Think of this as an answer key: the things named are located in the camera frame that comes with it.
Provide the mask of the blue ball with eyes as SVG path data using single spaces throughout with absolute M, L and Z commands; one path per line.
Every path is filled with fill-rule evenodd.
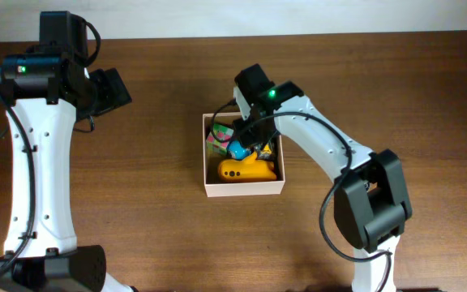
M 235 160 L 241 161 L 252 154 L 250 148 L 245 148 L 238 140 L 229 143 L 227 153 Z

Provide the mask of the red grey toy truck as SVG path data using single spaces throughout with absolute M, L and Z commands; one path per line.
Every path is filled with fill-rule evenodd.
M 258 160 L 272 161 L 276 155 L 275 146 L 272 141 L 265 144 L 257 144 L 254 146 L 254 150 L 257 153 Z

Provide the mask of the multicoloured puzzle cube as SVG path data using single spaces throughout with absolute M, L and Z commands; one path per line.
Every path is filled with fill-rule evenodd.
M 229 140 L 234 134 L 234 129 L 221 123 L 214 123 L 208 133 L 206 147 L 209 152 L 225 156 L 229 146 Z

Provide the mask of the orange toy animal figure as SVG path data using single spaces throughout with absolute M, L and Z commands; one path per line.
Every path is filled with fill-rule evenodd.
M 275 164 L 259 160 L 256 153 L 238 161 L 225 159 L 217 167 L 220 179 L 227 183 L 258 183 L 276 181 Z

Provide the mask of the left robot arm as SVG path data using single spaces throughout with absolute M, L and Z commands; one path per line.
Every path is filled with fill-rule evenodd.
M 0 290 L 125 291 L 99 245 L 81 247 L 71 217 L 70 148 L 76 123 L 131 102 L 115 69 L 90 70 L 95 28 L 69 11 L 40 15 L 37 45 L 6 56 L 0 102 L 12 142 L 11 220 Z

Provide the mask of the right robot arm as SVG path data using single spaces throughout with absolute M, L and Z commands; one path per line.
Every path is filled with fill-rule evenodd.
M 277 85 L 255 64 L 235 77 L 233 97 L 242 142 L 273 133 L 297 144 L 333 185 L 319 212 L 326 244 L 354 264 L 353 291 L 394 291 L 395 251 L 413 210 L 400 158 L 375 152 L 346 135 L 293 82 Z

